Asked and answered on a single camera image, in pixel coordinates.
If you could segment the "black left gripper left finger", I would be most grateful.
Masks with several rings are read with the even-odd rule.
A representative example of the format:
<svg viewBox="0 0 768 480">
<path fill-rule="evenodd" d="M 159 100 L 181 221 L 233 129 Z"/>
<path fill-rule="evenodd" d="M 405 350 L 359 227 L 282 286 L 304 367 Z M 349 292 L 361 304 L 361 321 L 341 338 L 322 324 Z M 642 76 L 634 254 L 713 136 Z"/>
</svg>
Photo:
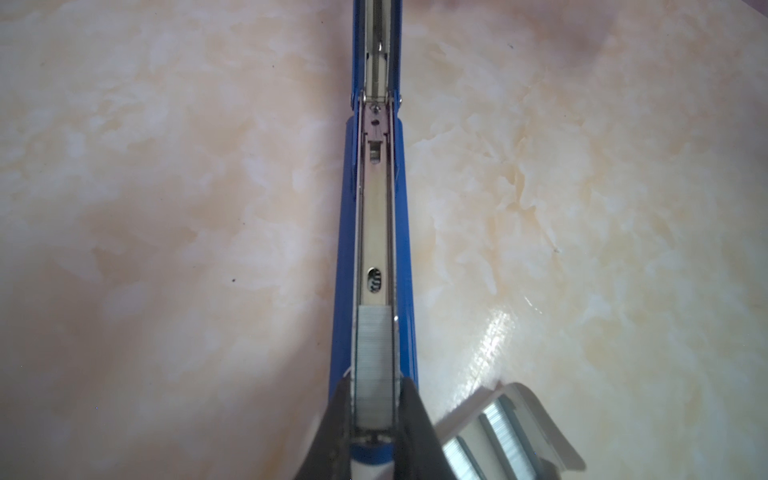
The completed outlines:
<svg viewBox="0 0 768 480">
<path fill-rule="evenodd" d="M 337 384 L 318 431 L 295 480 L 349 480 L 351 478 L 351 382 Z"/>
</svg>

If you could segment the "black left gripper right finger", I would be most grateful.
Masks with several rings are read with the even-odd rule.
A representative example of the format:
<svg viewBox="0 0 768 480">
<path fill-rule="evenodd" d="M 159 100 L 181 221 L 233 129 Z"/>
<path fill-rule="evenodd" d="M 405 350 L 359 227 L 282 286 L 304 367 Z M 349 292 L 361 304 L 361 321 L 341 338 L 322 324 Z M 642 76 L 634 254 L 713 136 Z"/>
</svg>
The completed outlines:
<svg viewBox="0 0 768 480">
<path fill-rule="evenodd" d="M 394 443 L 395 480 L 455 480 L 435 428 L 411 378 L 401 380 Z"/>
</svg>

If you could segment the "silver staple strip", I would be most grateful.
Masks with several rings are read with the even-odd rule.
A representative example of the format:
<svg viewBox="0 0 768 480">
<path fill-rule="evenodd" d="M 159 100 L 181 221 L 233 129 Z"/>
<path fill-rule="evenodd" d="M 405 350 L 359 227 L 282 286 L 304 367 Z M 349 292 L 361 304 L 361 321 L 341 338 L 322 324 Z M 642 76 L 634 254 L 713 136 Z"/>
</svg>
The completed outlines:
<svg viewBox="0 0 768 480">
<path fill-rule="evenodd" d="M 394 424 L 394 337 L 392 308 L 358 308 L 355 365 L 355 424 L 363 431 L 388 431 Z"/>
</svg>

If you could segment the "blue stapler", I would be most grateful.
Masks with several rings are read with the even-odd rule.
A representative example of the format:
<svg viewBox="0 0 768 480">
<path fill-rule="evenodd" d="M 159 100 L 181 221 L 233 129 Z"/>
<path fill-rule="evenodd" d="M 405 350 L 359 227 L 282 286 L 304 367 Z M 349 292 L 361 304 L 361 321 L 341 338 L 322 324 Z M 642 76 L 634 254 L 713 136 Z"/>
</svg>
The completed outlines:
<svg viewBox="0 0 768 480">
<path fill-rule="evenodd" d="M 353 9 L 352 116 L 346 124 L 329 386 L 351 382 L 352 460 L 393 460 L 401 380 L 418 379 L 400 70 L 400 1 L 357 1 Z M 355 424 L 354 365 L 358 308 L 392 308 L 394 424 Z"/>
</svg>

